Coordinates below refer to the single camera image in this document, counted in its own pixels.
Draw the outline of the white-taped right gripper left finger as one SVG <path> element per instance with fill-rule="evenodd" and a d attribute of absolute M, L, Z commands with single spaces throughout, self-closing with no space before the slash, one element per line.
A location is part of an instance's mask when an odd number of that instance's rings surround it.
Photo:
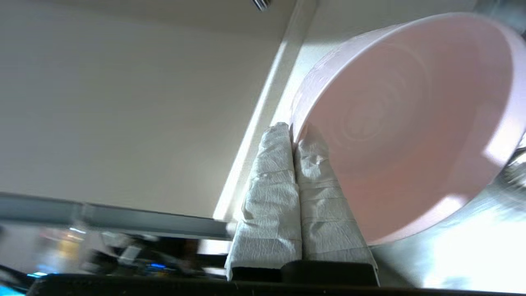
<path fill-rule="evenodd" d="M 265 130 L 225 268 L 229 281 L 273 277 L 302 258 L 299 188 L 289 127 Z"/>

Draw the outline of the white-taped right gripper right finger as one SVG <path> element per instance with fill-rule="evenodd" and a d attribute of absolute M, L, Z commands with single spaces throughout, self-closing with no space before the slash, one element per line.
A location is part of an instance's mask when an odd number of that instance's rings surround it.
<path fill-rule="evenodd" d="M 378 267 L 344 197 L 319 131 L 307 125 L 295 150 L 302 271 L 314 282 L 378 285 Z"/>

